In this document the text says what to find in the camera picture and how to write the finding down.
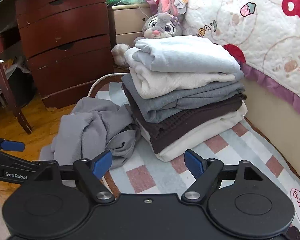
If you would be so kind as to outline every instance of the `checkered blanket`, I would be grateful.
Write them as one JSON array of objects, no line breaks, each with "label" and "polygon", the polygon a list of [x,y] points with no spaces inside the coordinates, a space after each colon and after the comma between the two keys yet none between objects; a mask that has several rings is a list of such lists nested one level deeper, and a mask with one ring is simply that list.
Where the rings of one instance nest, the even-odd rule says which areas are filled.
[{"label": "checkered blanket", "polygon": [[[122,106],[128,103],[120,83],[110,83],[97,94]],[[280,153],[245,121],[199,144],[193,150],[201,157],[217,158],[225,164],[237,165],[249,160],[271,179],[292,200],[296,209],[293,225],[300,231],[300,180],[291,172]],[[122,167],[110,170],[103,181],[118,195],[121,193],[160,194],[179,196],[195,181],[184,163],[183,155],[164,163],[151,152],[150,145],[141,139],[133,156]],[[222,187],[234,181],[222,181]]]}]

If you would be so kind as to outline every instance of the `red circle print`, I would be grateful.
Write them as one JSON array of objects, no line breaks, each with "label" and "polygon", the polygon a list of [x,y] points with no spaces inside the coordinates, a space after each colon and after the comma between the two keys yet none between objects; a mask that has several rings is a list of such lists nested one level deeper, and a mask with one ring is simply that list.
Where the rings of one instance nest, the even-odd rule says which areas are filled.
[{"label": "red circle print", "polygon": [[239,49],[237,46],[227,44],[222,47],[226,49],[232,57],[234,57],[237,60],[240,60],[243,63],[246,63],[246,58],[244,57],[242,50]]}]

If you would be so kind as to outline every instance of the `stack of folded clothes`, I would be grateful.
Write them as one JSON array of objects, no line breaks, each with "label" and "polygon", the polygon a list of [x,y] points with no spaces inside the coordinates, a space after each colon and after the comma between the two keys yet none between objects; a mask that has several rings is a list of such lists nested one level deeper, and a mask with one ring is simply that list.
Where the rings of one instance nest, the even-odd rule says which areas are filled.
[{"label": "stack of folded clothes", "polygon": [[196,36],[144,39],[125,53],[123,90],[142,136],[170,161],[245,116],[243,72],[222,47]]}]

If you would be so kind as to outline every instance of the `folded clothing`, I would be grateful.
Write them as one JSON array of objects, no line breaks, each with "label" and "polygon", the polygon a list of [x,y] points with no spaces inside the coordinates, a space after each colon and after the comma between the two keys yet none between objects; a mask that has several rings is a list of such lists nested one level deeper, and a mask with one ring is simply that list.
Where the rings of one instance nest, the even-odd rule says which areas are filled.
[{"label": "folded clothing", "polygon": [[[176,140],[168,147],[163,149],[161,152],[155,156],[164,162],[169,162],[174,158],[182,155],[187,149],[192,149],[199,145],[200,143],[220,134],[239,123],[244,116],[247,114],[248,110],[245,103],[242,103],[242,106],[236,112],[231,112],[229,114],[217,117],[210,121],[207,121],[196,128],[192,129],[190,132],[187,132],[180,139]],[[148,141],[148,143],[153,147],[150,142],[150,135],[140,125],[141,135]]]},{"label": "folded clothing", "polygon": [[222,46],[207,38],[176,36],[165,39],[143,39],[132,57],[153,71],[193,73],[235,73],[238,62]]},{"label": "folded clothing", "polygon": [[81,158],[93,159],[110,150],[111,168],[116,168],[131,157],[138,138],[139,130],[129,105],[82,98],[70,114],[61,117],[59,132],[51,145],[42,148],[40,160],[71,165]]},{"label": "folded clothing", "polygon": [[235,79],[230,73],[165,73],[147,69],[132,58],[137,48],[128,49],[124,56],[137,92],[142,98],[156,98],[173,90],[193,89],[213,81],[229,82]]},{"label": "folded clothing", "polygon": [[160,123],[149,123],[143,118],[138,105],[124,85],[123,91],[129,100],[133,115],[150,134],[150,142],[156,154],[198,125],[237,111],[242,106],[242,100],[246,99],[245,95],[237,94],[221,102],[196,109],[183,110]]},{"label": "folded clothing", "polygon": [[121,79],[146,122],[159,123],[182,110],[199,108],[242,93],[244,86],[238,80],[243,78],[243,72],[239,70],[234,76],[235,80],[231,82],[211,82],[203,87],[174,90],[166,95],[149,99],[143,99],[138,94],[131,73]]}]

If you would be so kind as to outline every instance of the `folded dark brown sweater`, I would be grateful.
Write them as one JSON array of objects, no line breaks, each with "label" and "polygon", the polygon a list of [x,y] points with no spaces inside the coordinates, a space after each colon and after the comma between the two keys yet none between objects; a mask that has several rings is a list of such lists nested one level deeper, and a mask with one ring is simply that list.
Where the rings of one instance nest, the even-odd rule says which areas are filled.
[{"label": "folded dark brown sweater", "polygon": [[246,95],[237,94],[221,102],[196,109],[182,110],[160,123],[149,123],[143,118],[130,92],[124,85],[122,87],[129,100],[133,115],[150,134],[154,153],[161,152],[165,147],[204,122],[237,111],[242,105],[242,100],[247,98]]}]

